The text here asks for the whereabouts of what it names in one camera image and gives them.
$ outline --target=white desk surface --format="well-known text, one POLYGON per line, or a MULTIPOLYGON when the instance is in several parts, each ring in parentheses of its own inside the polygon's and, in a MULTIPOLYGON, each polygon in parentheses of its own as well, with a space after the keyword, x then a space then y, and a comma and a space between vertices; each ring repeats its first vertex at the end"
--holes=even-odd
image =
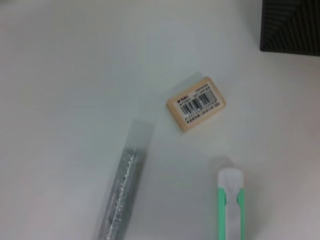
POLYGON ((234 164, 246 239, 318 240, 320 58, 260 52, 260 18, 261 0, 48 0, 0 17, 0 239, 96 240, 138 109, 210 76, 218 116, 182 134, 157 108, 125 239, 215 240, 214 172, 234 164))

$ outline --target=eraser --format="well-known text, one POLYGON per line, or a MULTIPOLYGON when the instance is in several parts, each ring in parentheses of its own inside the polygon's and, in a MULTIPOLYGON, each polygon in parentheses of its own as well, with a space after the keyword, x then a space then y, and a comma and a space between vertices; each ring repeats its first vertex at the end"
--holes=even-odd
POLYGON ((226 106, 226 101, 207 76, 170 98, 166 105, 180 128, 186 132, 221 111, 226 106))

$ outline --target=barcode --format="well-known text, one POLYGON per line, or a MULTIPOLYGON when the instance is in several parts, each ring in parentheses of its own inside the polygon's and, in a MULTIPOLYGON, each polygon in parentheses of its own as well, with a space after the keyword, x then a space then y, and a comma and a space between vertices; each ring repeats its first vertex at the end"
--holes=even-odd
POLYGON ((206 109, 206 112, 208 112, 209 106, 211 106, 212 109, 219 105, 220 103, 218 102, 218 99, 211 91, 211 89, 209 89, 208 91, 200 94, 199 96, 195 97, 194 99, 190 100, 189 102, 180 107, 185 117, 189 117, 196 113, 199 113, 199 111, 204 109, 206 109))

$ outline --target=black textured surface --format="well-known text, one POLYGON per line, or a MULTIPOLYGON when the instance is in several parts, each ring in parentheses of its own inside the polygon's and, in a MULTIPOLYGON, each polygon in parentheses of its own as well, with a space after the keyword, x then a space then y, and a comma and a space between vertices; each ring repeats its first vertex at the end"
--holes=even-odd
POLYGON ((320 0, 263 0, 260 49, 320 56, 320 0))

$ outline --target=green utility knife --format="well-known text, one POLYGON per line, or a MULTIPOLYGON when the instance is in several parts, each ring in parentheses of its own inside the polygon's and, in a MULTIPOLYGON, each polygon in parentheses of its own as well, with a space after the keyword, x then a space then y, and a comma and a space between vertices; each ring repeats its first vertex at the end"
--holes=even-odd
POLYGON ((218 240, 245 240, 244 175, 237 168, 218 172, 218 240))

